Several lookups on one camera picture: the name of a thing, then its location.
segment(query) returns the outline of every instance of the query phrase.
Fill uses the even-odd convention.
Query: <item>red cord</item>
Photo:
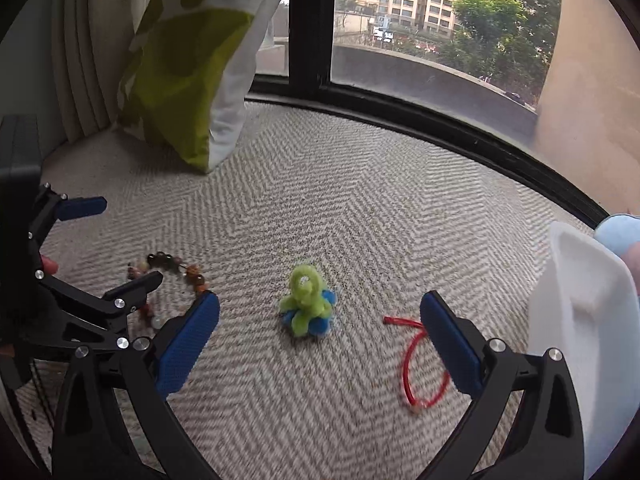
[[[440,387],[436,394],[431,397],[431,399],[423,400],[416,399],[414,394],[411,391],[411,385],[409,384],[409,361],[411,360],[411,356],[414,354],[415,347],[420,342],[420,339],[427,337],[427,331],[422,326],[422,323],[418,321],[414,321],[412,319],[405,319],[402,317],[391,317],[385,316],[382,319],[382,322],[385,324],[394,324],[399,326],[411,326],[413,328],[420,329],[411,343],[409,344],[409,348],[406,350],[404,354],[404,359],[402,360],[402,386],[404,386],[404,394],[406,395],[406,400],[409,401],[409,404],[412,408],[431,408],[436,405],[444,396],[444,393],[447,391],[447,386],[449,386],[449,381],[451,376],[449,372],[446,370],[442,374],[442,382],[440,383]]]

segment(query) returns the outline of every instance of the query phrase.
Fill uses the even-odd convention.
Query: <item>green and white pillow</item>
[[[120,81],[120,124],[211,171],[236,145],[255,55],[279,3],[151,0]]]

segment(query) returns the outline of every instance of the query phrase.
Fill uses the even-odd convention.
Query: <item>light blue cloth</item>
[[[620,257],[631,245],[640,242],[640,218],[627,214],[605,218],[596,227],[593,238]]]

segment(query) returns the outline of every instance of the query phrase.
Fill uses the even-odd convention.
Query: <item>gray textured rug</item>
[[[53,229],[44,253],[59,261],[63,279],[101,294],[124,280],[129,261],[157,250],[203,265],[220,297],[220,324],[169,402],[224,479],[415,478],[468,398],[450,388],[433,409],[412,413],[399,366],[413,332],[384,326],[382,317],[418,319],[421,295],[436,288],[485,336],[522,351],[549,223],[589,232],[462,156],[263,104],[248,104],[238,148],[209,176],[114,132],[59,150],[44,176],[58,192],[109,201],[102,216]],[[320,341],[292,341],[276,313],[290,270],[303,262],[318,266],[338,294],[333,330]],[[164,316],[192,299],[171,276],[153,298]],[[137,317],[130,331],[145,332]],[[54,402],[64,368],[38,366]],[[427,342],[411,370],[418,395],[437,389],[442,365]],[[33,385],[18,396],[48,460],[51,433]],[[132,408],[120,398],[142,449]],[[499,452],[513,400],[482,464]]]

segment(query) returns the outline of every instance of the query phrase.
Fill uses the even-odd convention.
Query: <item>beaded bracelet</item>
[[[205,290],[209,290],[209,286],[205,282],[204,276],[197,265],[187,265],[180,256],[171,256],[162,251],[156,254],[148,254],[146,260],[138,262],[135,266],[129,263],[127,267],[127,278],[135,280],[151,269],[169,270],[176,274],[180,274],[192,287],[196,296],[199,296]],[[155,330],[160,330],[164,322],[159,316],[156,316],[151,305],[147,303],[138,310],[140,317],[148,322]]]

